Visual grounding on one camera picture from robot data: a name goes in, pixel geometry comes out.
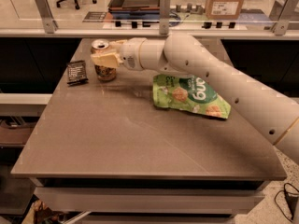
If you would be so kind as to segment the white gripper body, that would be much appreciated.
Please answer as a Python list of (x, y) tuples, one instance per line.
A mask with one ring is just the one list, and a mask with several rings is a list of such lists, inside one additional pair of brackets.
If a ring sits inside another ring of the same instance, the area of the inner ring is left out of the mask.
[(163, 40), (132, 38), (121, 45), (120, 56), (129, 70), (163, 71), (167, 66)]

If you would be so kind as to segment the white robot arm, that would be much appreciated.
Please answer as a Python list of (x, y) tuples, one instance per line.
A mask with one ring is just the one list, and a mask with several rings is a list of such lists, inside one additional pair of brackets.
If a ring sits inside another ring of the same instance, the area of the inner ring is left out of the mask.
[(299, 164), (299, 104), (211, 54), (196, 38), (172, 34), (164, 40), (102, 41), (91, 55), (109, 68), (153, 70), (207, 82), (272, 145)]

